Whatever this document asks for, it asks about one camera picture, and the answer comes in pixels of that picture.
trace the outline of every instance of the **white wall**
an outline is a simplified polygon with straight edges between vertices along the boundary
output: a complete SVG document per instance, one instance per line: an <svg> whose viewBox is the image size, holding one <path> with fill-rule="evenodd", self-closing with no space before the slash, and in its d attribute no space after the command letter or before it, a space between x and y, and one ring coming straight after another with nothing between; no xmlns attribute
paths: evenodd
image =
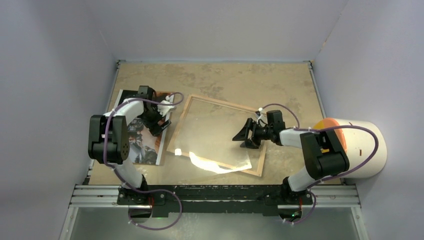
<svg viewBox="0 0 424 240"><path fill-rule="evenodd" d="M328 116L375 123L387 144L357 181L371 240L424 239L424 1L351 0L314 72Z"/></svg>
<svg viewBox="0 0 424 240"><path fill-rule="evenodd" d="M3 0L0 23L1 239L58 239L114 59L82 0Z"/></svg>
<svg viewBox="0 0 424 240"><path fill-rule="evenodd" d="M117 59L312 60L348 0L86 0Z"/></svg>

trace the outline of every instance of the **purple cable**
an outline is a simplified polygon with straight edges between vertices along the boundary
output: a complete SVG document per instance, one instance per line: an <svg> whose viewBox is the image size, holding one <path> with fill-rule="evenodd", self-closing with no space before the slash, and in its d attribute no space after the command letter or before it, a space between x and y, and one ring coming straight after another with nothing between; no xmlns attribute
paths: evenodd
<svg viewBox="0 0 424 240"><path fill-rule="evenodd" d="M327 127L327 128L323 128L323 129L295 128L294 130L295 131L304 131L304 132L307 132L307 131L310 131L310 132L325 132L325 131L331 131L331 130L336 130L336 129L358 129L358 130L362 130L362 131L369 133L374 138L374 142L375 142L374 149L372 150L371 154L363 162L358 164L356 167L352 168L349 171L345 171L345 172L343 172L339 175L324 177L321 180L318 180L318 181L312 183L311 185L309 185L308 186L309 189L312 188L313 186L319 184L322 181L328 181L328 180L331 180L331 179L340 178L340 177L343 177L343 176L346 176L348 174L355 172L356 170L362 168L365 164L367 164L374 157L374 155L377 153L377 150L379 149L379 139L377 138L377 135L373 131L371 131L368 128L363 127L363 126L340 125L340 126L331 126L331 127Z"/></svg>
<svg viewBox="0 0 424 240"><path fill-rule="evenodd" d="M286 109L287 111L289 111L291 113L291 115L293 115L294 119L296 119L297 128L300 128L301 127L301 122L299 121L298 116L296 116L296 114L292 110L290 110L290 108L284 106L283 104L279 104L279 103L270 103L270 104L267 104L267 105L263 106L262 108L265 109L265 108L267 108L269 106L280 106L280 107Z"/></svg>
<svg viewBox="0 0 424 240"><path fill-rule="evenodd" d="M104 165L106 165L107 167L109 167L109 168L112 168L112 169L113 169L113 172L116 174L116 176L118 177L118 179L119 179L122 183L124 183L124 184L125 184L127 187L129 187L131 190L133 190L133 191L135 191L135 192L137 192L137 193L140 193L140 194L151 194L151 193L156 193L156 192L166 192L166 193L169 193L169 194L171 194L172 196L174 196L174 197L175 197L175 199L178 201L178 204L179 204L179 214L178 214L178 217L176 218L176 220L175 220L174 222L172 222L172 223L171 223L171 224L169 224L168 226L159 227L159 228L149 227L149 226L143 226L143 225L141 225L141 224L135 223L135 222L131 219L131 216L130 216L130 215L128 215L128 217L130 217L130 218L129 218L129 221L130 221L132 224L134 224L134 225L135 225L135 226L137 226L137 227L140 227L140 228L143 228L143 229L147 229L147 230L153 230L153 231L165 230L165 229L169 229L170 227L174 226L174 225L175 225L175 224L176 224L176 223L180 220L181 216L183 215L183 205L182 205L182 203L181 203L181 200L178 198L178 196L177 196L175 193L173 193L172 191L169 191L169 190L166 190L166 189L155 189L155 190L149 190L149 191L141 191L141 190L138 190L137 188L135 188L134 186L130 185L127 181L125 181L125 179L124 179L124 178L123 178L123 177L119 174L119 172L117 171L117 169L116 169L113 165L109 164L109 163L108 163L108 160L107 160L107 156L108 156L107 146L108 146L109 127L110 127L110 125L111 125L112 117L113 117L113 116L117 113L117 111L118 111L119 109L121 109L121 108L122 108L123 106L125 106L126 104L129 104L129 103L131 103L131 102L146 102L146 103L157 104L157 105L163 105L163 106L175 106L175 105L178 105L178 104L182 103L182 102L183 102L183 100L184 100L184 95L183 95L181 92L174 92L174 93L171 93L171 94L169 95L169 97L171 97L171 96L173 96L173 95L175 95L175 94L180 95L180 96L181 96L181 100L180 100L180 101L178 101L178 102L176 102L176 103L170 103L170 104L168 104L168 103L161 103L161 102L157 102L157 101L152 101L152 100L148 100L148 99L144 99L144 98L133 98L133 99L130 99L130 100L128 100L128 101L124 101L123 103L121 103L119 106L117 106L115 109L113 109L113 110L111 111L111 113L110 113L109 117L107 118L107 122L106 122L106 129L105 129L105 131L104 131L103 163L104 163Z"/></svg>

